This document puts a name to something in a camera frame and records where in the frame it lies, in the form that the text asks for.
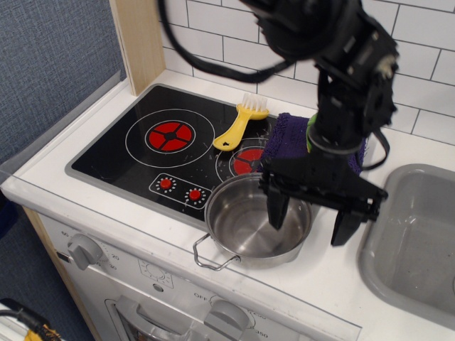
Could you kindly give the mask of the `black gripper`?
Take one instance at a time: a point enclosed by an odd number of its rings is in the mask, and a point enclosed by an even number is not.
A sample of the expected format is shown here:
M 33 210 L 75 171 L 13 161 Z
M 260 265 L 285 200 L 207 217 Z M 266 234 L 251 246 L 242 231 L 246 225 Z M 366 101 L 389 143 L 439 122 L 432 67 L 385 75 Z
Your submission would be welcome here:
M 281 229 L 292 198 L 338 211 L 331 246 L 343 246 L 361 222 L 376 220 L 386 190 L 361 178 L 366 142 L 353 150 L 313 147 L 303 158 L 266 158 L 259 186 L 267 196 L 269 223 Z

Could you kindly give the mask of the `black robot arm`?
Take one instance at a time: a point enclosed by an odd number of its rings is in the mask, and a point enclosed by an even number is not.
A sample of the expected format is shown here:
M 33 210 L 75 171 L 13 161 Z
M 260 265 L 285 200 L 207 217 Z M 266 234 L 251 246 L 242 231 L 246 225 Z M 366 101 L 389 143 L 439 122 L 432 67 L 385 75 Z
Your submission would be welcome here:
M 392 84 L 397 45 L 360 1 L 248 1 L 269 47 L 295 63 L 312 59 L 319 71 L 318 112 L 301 158 L 262 162 L 261 188 L 270 224 L 279 229 L 291 198 L 337 211 L 331 244 L 344 245 L 360 224 L 376 220 L 387 193 L 350 166 L 396 108 Z

